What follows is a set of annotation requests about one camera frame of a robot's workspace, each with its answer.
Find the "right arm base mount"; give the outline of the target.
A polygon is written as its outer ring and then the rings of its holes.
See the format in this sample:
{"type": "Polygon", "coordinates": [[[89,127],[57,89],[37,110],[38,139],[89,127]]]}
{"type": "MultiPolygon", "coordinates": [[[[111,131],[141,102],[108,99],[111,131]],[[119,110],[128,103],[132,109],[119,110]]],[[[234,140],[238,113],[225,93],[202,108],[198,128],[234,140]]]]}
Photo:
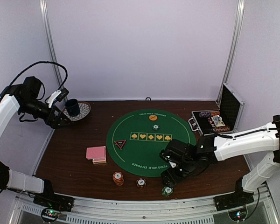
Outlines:
{"type": "Polygon", "coordinates": [[[253,195],[244,196],[232,193],[214,197],[214,203],[217,211],[233,209],[253,202],[253,195]]]}

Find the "red backed card deck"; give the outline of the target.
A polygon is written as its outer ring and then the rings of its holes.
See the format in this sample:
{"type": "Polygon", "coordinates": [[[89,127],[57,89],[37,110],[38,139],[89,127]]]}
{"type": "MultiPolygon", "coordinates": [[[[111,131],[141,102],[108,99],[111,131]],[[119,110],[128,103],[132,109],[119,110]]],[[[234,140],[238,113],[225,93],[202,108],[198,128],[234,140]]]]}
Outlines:
{"type": "Polygon", "coordinates": [[[86,159],[93,160],[93,159],[105,158],[106,157],[105,150],[106,150],[105,146],[88,147],[86,149],[86,159]]]}

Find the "green chip stack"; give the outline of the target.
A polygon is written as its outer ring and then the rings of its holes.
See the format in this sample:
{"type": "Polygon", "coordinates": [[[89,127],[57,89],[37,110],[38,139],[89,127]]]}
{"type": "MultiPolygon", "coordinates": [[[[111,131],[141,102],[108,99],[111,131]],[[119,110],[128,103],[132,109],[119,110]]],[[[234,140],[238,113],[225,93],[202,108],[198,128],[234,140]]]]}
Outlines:
{"type": "Polygon", "coordinates": [[[165,197],[170,196],[171,194],[173,194],[173,192],[174,192],[174,189],[170,186],[165,186],[161,190],[161,194],[165,197]]]}

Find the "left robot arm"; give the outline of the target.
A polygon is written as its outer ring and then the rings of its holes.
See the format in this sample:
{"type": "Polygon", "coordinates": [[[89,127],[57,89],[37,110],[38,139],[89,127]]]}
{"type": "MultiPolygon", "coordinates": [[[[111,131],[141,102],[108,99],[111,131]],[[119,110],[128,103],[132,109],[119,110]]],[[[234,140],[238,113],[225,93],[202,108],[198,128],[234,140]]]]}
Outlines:
{"type": "MultiPolygon", "coordinates": [[[[42,119],[53,129],[71,124],[71,120],[55,106],[68,95],[66,88],[53,92],[42,102],[37,97],[42,82],[36,77],[25,78],[22,84],[8,86],[0,95],[0,139],[15,114],[30,114],[34,120],[42,119]]],[[[40,194],[40,200],[47,207],[54,207],[58,198],[46,189],[49,182],[11,170],[0,161],[0,191],[12,189],[19,192],[40,194]]]]}

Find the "red five chip stack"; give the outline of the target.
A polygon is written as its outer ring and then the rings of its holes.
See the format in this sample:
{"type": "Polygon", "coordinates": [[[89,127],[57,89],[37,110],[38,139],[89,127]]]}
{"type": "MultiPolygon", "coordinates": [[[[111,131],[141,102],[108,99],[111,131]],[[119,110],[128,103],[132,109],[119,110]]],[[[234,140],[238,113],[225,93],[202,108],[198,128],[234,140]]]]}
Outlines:
{"type": "Polygon", "coordinates": [[[124,184],[123,174],[119,171],[113,173],[112,179],[117,186],[122,186],[124,184]]]}

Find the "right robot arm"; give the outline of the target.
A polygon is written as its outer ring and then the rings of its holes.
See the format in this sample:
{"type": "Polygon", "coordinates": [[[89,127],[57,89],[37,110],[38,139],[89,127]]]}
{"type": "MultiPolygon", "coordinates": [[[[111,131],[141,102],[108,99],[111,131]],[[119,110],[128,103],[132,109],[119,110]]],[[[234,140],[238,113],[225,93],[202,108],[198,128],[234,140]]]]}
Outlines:
{"type": "Polygon", "coordinates": [[[266,151],[262,161],[238,180],[230,202],[240,206],[256,189],[280,170],[280,115],[259,128],[231,134],[212,133],[199,138],[195,145],[171,140],[160,152],[170,164],[161,174],[162,183],[173,187],[190,176],[205,171],[209,165],[244,154],[266,151]]]}

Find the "black hundred chip stack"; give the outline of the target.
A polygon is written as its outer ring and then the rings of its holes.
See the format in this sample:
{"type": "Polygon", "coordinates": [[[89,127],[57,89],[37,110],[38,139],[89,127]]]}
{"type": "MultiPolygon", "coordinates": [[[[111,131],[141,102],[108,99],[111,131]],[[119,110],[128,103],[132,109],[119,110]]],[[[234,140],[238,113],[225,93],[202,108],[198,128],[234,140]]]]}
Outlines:
{"type": "Polygon", "coordinates": [[[144,178],[139,178],[136,181],[136,185],[137,185],[138,188],[144,189],[146,187],[146,185],[147,185],[147,182],[146,182],[146,180],[144,178]]]}

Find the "orange big blind button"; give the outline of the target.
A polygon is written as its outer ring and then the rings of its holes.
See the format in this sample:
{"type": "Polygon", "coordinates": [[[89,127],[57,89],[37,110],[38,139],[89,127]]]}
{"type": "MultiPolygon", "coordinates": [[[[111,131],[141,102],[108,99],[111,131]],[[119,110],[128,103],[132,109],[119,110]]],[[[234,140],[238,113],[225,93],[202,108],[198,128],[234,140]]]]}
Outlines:
{"type": "Polygon", "coordinates": [[[156,115],[150,115],[150,116],[149,116],[149,119],[150,119],[151,121],[156,121],[156,120],[158,119],[158,117],[157,117],[156,115]]]}

